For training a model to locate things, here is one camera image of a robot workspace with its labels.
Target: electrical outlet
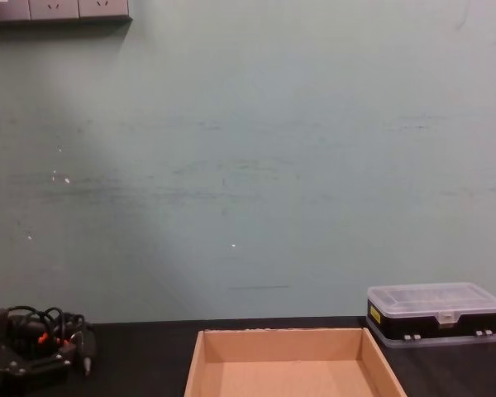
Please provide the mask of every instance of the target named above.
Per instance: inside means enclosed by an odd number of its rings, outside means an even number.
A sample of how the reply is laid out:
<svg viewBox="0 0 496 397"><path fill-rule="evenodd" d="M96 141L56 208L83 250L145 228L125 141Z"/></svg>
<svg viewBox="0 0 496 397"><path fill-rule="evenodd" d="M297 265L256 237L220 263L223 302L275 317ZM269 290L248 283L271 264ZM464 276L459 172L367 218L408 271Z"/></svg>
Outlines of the electrical outlet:
<svg viewBox="0 0 496 397"><path fill-rule="evenodd" d="M128 0L79 0L81 18L129 17Z"/></svg>
<svg viewBox="0 0 496 397"><path fill-rule="evenodd" d="M29 21L28 0L0 0L0 22Z"/></svg>
<svg viewBox="0 0 496 397"><path fill-rule="evenodd" d="M79 19L77 0L29 0L34 21Z"/></svg>

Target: cardboard box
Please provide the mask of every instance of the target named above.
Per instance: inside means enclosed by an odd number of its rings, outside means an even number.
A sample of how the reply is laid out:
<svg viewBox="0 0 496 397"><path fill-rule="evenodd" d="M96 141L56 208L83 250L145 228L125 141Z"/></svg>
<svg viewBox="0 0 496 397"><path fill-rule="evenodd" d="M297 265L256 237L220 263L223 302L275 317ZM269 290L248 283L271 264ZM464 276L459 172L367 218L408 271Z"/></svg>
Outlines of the cardboard box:
<svg viewBox="0 0 496 397"><path fill-rule="evenodd" d="M405 397L367 329L198 334L184 397Z"/></svg>

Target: plastic storage box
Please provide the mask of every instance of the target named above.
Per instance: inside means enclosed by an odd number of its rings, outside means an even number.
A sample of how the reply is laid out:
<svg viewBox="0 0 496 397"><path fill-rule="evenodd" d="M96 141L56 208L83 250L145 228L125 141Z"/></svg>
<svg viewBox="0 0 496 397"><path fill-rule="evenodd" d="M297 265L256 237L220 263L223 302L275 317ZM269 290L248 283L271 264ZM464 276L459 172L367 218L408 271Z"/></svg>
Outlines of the plastic storage box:
<svg viewBox="0 0 496 397"><path fill-rule="evenodd" d="M496 297L471 283L371 287L367 323L389 347L496 342Z"/></svg>

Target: clear plastic lid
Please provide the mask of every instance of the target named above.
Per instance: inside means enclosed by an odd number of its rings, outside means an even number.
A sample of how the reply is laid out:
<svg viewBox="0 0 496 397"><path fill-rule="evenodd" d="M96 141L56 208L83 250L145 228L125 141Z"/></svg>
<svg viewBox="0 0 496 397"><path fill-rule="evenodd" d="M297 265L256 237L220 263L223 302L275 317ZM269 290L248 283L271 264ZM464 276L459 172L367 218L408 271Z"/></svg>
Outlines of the clear plastic lid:
<svg viewBox="0 0 496 397"><path fill-rule="evenodd" d="M496 297L472 283L371 287L368 297L390 318L435 316L439 323L456 323L461 314L496 313Z"/></svg>

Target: black table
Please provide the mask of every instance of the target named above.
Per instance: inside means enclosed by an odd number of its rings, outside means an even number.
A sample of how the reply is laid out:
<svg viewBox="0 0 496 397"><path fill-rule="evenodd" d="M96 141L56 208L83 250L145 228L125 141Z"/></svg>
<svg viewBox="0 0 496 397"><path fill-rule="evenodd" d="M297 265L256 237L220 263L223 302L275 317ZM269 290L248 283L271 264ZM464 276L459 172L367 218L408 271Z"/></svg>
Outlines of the black table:
<svg viewBox="0 0 496 397"><path fill-rule="evenodd" d="M200 330L357 328L364 324L362 317L335 317L98 325L99 358L92 375L85 380L74 374L65 385L31 395L181 397ZM496 397L496 343L382 349L409 397Z"/></svg>

